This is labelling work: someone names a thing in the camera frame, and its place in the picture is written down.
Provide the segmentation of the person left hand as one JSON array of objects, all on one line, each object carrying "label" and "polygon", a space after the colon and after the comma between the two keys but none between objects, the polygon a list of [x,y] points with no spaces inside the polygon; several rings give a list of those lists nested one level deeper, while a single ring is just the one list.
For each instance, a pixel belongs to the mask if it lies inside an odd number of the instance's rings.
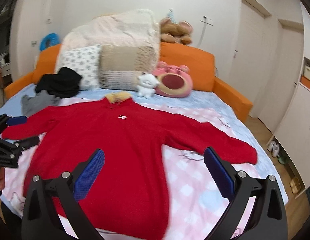
[{"label": "person left hand", "polygon": [[5,168],[0,167],[0,190],[5,188]]}]

